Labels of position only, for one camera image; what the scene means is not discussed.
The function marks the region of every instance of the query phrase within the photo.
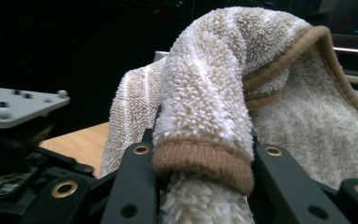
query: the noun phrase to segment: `wooden table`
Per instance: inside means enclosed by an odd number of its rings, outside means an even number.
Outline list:
[[[109,123],[106,122],[51,138],[42,142],[40,146],[94,167],[94,175],[100,177],[101,160],[108,132]]]

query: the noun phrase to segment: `towel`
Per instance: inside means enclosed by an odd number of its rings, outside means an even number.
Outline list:
[[[167,58],[125,74],[110,111],[102,175],[156,122],[153,166],[170,185],[162,223],[253,223],[253,139],[285,147],[332,188],[358,177],[358,96],[329,30],[263,8],[214,10]]]

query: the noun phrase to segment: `wooden surface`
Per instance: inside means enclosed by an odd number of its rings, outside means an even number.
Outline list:
[[[42,142],[40,146],[94,167],[94,175],[100,177],[101,160],[108,132],[109,123],[106,122],[51,138]]]

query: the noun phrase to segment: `terry cloth fabric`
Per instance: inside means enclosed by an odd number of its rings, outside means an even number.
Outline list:
[[[153,126],[154,169],[170,176],[165,223],[250,223],[253,129],[333,188],[358,177],[358,96],[329,30],[284,12],[218,9],[194,21],[166,59],[123,77],[102,175]]]

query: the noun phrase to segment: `dark wall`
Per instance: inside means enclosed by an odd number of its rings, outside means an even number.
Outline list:
[[[119,1],[0,2],[0,88],[67,90],[50,137],[106,122],[125,72],[169,50],[175,12]]]

